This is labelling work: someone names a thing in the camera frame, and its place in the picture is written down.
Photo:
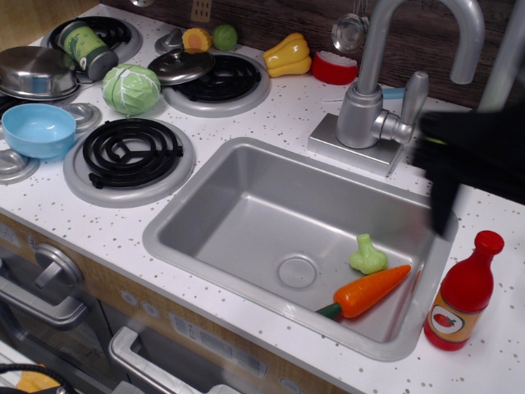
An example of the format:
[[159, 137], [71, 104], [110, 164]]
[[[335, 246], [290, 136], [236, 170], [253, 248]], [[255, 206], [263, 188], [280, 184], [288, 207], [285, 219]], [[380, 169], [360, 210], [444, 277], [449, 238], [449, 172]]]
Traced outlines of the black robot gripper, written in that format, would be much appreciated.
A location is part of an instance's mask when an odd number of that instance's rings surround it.
[[459, 183], [524, 200], [524, 108], [496, 112], [426, 112], [413, 165], [431, 182], [431, 225], [447, 230]]

